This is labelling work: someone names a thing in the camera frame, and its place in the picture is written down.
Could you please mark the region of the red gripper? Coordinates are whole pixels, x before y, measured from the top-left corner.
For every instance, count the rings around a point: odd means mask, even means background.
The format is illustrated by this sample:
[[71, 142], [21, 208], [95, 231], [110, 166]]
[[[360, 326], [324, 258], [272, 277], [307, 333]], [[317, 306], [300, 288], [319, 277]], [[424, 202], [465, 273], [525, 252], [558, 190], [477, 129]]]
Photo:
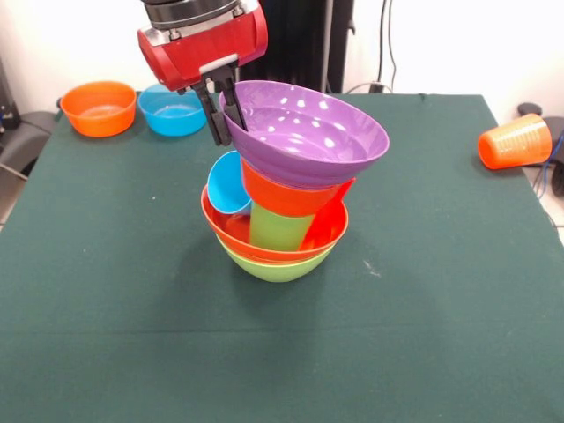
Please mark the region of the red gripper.
[[[216, 145], [229, 146], [223, 113], [205, 82], [211, 71], [263, 56], [268, 29], [259, 3], [145, 3], [150, 25], [137, 31], [138, 45], [158, 81], [170, 91], [193, 85]], [[218, 70], [224, 113], [247, 131], [233, 70]]]

